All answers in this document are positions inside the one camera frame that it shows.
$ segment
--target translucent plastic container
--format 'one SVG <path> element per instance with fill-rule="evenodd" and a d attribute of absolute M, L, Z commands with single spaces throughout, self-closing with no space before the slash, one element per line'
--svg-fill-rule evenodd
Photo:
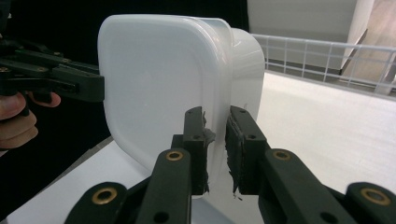
<path fill-rule="evenodd" d="M 225 152 L 230 105 L 257 117 L 264 58 L 257 41 L 219 19 L 164 15 L 107 18 L 98 37 L 106 120 L 116 143 L 152 170 L 183 133 L 184 113 L 205 111 L 216 134 L 208 149 L 209 185 Z"/>

